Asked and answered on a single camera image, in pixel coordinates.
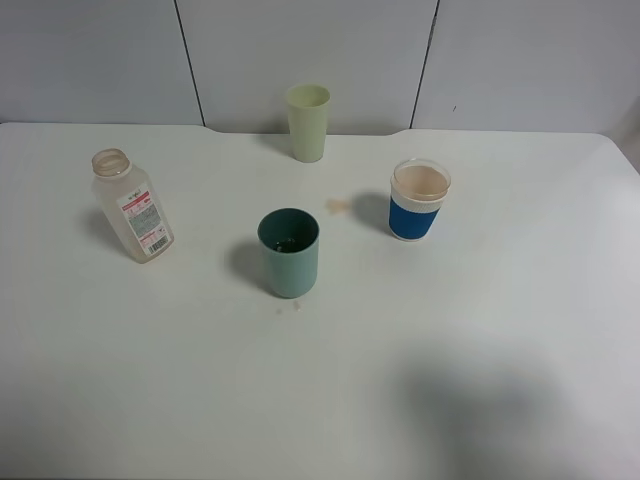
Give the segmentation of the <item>teal green plastic cup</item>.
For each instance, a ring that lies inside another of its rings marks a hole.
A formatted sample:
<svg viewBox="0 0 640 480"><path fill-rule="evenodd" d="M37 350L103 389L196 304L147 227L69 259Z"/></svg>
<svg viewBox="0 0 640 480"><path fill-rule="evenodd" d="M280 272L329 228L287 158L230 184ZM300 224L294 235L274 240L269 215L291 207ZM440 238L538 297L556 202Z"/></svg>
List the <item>teal green plastic cup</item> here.
<svg viewBox="0 0 640 480"><path fill-rule="evenodd" d="M267 214L257 236L266 280L281 298L298 298L317 280L320 227L308 212L282 208Z"/></svg>

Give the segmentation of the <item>clear plastic drink bottle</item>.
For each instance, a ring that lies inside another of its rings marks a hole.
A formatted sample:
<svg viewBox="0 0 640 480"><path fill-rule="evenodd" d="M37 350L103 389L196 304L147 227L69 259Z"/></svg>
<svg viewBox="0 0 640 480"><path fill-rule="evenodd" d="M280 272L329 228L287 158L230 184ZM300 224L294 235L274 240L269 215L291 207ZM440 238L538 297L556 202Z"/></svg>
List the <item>clear plastic drink bottle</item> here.
<svg viewBox="0 0 640 480"><path fill-rule="evenodd" d="M127 253L144 264L174 241L149 175L116 148L97 152L92 160L92 191Z"/></svg>

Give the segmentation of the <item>blue sleeved paper cup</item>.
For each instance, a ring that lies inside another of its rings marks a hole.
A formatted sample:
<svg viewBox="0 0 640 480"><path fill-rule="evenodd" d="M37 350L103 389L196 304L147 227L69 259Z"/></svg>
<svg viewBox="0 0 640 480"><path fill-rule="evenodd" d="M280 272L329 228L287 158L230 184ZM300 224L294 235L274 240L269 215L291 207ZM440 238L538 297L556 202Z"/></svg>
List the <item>blue sleeved paper cup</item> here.
<svg viewBox="0 0 640 480"><path fill-rule="evenodd" d="M389 228L402 241L424 238L451 186L451 176L441 165L412 158L399 163L390 177Z"/></svg>

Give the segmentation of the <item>pale yellow plastic cup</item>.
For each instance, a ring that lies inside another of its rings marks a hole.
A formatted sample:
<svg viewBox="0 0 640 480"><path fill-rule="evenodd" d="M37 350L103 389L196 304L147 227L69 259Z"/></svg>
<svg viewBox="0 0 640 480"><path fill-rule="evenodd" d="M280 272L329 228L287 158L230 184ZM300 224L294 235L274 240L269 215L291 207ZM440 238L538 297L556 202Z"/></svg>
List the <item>pale yellow plastic cup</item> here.
<svg viewBox="0 0 640 480"><path fill-rule="evenodd" d="M286 92L291 147L300 162L313 163L324 155L330 98L328 89L316 84L296 85Z"/></svg>

